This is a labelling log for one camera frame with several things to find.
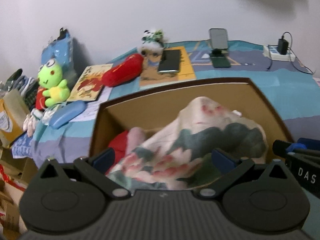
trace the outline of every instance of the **stuffed toy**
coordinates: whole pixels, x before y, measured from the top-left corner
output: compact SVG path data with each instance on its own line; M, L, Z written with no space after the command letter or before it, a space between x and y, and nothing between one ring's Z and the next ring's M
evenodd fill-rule
M45 100L47 107L66 101L70 96L67 80L62 79L62 68L54 58L42 65L38 73L39 85L47 90L42 95L49 97Z
M162 30L146 30L141 40L142 44L137 47L137 50L140 54L142 54L143 56L146 56L148 54L159 56L162 54L164 48Z
M106 71L102 78L102 84L115 87L132 80L142 72L143 57L140 54L128 56L123 63Z

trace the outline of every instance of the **black charger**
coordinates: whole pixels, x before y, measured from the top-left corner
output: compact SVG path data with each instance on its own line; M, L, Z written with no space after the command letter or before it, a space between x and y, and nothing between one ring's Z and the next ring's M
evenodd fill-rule
M286 55L289 47L289 42L284 39L284 35L282 35L281 39L278 41L278 48L277 51L281 55Z

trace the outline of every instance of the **open cardboard box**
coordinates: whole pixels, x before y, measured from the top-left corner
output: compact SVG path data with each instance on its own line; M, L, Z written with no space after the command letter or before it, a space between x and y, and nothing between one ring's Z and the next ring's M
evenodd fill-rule
M34 161L30 158L14 159L10 149L0 146L0 164L10 177L27 186L38 172Z
M260 124L269 146L267 163L278 158L272 152L276 139L293 142L278 113L249 78L213 78L143 90L101 104L90 156L100 153L116 135L135 126L143 128L150 137L199 96L209 97L231 111L240 111L243 117Z

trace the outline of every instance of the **phone on stand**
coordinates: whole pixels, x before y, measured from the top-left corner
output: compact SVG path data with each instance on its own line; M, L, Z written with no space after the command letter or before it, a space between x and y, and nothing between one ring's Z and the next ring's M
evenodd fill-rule
M158 66L158 73L180 72L181 51L179 49L164 50Z
M231 67L230 62L226 58L223 50L228 50L228 33L226 29L209 30L210 42L212 52L210 53L210 59L212 65L215 68L228 68Z

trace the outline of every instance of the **paper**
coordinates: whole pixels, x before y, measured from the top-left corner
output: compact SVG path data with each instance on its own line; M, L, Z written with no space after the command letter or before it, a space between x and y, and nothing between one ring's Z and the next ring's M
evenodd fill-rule
M317 85L320 87L320 78L313 78Z
M96 119L100 104L108 100L111 90L112 88L105 87L102 90L98 100L87 103L87 109L83 113L72 119L70 122L84 122Z

